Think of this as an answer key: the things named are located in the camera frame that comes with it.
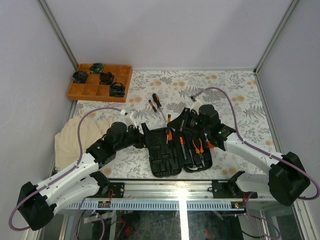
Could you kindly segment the precision screwdriver orange black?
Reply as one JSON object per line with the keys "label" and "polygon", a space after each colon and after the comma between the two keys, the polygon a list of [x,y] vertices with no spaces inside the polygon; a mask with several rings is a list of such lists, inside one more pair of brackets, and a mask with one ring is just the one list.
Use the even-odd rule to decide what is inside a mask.
{"label": "precision screwdriver orange black", "polygon": [[[167,124],[169,124],[170,121],[171,121],[171,115],[168,114],[168,115],[167,115]],[[168,133],[169,133],[169,130],[171,130],[171,129],[167,126],[167,128],[166,128],[166,143],[167,143],[167,135],[168,135]]]}

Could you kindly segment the steel claw hammer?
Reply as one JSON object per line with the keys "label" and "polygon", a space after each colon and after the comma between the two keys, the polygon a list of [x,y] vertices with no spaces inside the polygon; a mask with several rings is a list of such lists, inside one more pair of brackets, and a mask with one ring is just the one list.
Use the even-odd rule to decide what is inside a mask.
{"label": "steel claw hammer", "polygon": [[191,170],[191,171],[200,170],[200,169],[202,168],[202,166],[196,166],[195,161],[194,161],[194,158],[193,158],[193,152],[192,152],[192,150],[189,148],[188,151],[189,151],[189,155],[190,155],[190,158],[191,158],[192,167],[189,167],[189,166],[188,166],[187,168],[188,168],[189,170]]}

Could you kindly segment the black plastic tool case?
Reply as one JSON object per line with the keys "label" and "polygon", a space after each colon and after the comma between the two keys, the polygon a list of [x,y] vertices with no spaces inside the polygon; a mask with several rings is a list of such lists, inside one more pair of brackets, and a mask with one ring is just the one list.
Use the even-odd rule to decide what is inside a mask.
{"label": "black plastic tool case", "polygon": [[[158,128],[150,130],[160,138],[161,150],[148,150],[150,169],[154,177],[164,178],[172,177],[180,174],[182,170],[187,173],[196,173],[208,170],[213,165],[210,148],[206,142],[205,133],[192,134],[189,132],[174,132],[172,131],[172,147],[167,144],[166,128]],[[187,159],[184,159],[180,137],[183,138],[184,147]],[[202,162],[199,155],[196,154],[192,139],[200,138],[204,149],[203,157],[205,167],[202,167]],[[192,171],[188,167],[192,167],[192,161],[189,154],[189,149],[192,150],[193,160],[197,167],[202,167],[200,170]]]}

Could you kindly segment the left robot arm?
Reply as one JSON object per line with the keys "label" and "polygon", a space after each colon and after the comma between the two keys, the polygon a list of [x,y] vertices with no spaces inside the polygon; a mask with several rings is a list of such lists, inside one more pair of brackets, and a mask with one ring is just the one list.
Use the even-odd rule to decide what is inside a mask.
{"label": "left robot arm", "polygon": [[60,210],[83,198],[105,197],[110,181],[100,169],[115,159],[120,150],[154,147],[160,142],[143,123],[142,129],[115,122],[79,159],[55,175],[32,184],[25,183],[19,193],[17,209],[33,231],[46,226]]}

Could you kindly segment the large black orange screwdriver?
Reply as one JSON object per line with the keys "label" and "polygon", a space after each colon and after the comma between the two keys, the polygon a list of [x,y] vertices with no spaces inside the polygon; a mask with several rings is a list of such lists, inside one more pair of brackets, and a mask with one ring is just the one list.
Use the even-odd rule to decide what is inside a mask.
{"label": "large black orange screwdriver", "polygon": [[155,102],[155,104],[157,105],[157,109],[161,113],[164,121],[167,122],[167,118],[165,117],[165,114],[164,114],[163,108],[162,108],[162,104],[160,102],[160,98],[158,97],[158,95],[156,93],[152,94],[152,98],[153,98],[153,101]]}

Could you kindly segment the small black orange screwdriver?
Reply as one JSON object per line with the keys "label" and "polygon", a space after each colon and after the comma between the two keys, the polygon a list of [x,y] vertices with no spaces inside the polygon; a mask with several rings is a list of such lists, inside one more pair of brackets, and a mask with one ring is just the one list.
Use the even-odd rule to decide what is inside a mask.
{"label": "small black orange screwdriver", "polygon": [[155,115],[156,115],[158,118],[160,118],[159,112],[158,112],[158,110],[156,109],[156,107],[154,106],[153,102],[152,102],[150,99],[148,100],[148,102],[149,102],[152,110],[154,111]]}

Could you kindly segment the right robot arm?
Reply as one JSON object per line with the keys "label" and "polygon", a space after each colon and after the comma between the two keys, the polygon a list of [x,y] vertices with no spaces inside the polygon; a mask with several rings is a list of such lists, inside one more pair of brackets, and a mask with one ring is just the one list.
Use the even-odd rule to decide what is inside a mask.
{"label": "right robot arm", "polygon": [[227,189],[233,197],[256,192],[271,196],[284,206],[291,206],[311,184],[295,153],[271,153],[241,139],[235,129],[221,122],[218,112],[210,104],[202,105],[198,111],[185,108],[167,126],[178,132],[206,134],[214,147],[235,154],[262,170],[262,174],[242,173],[230,182]]}

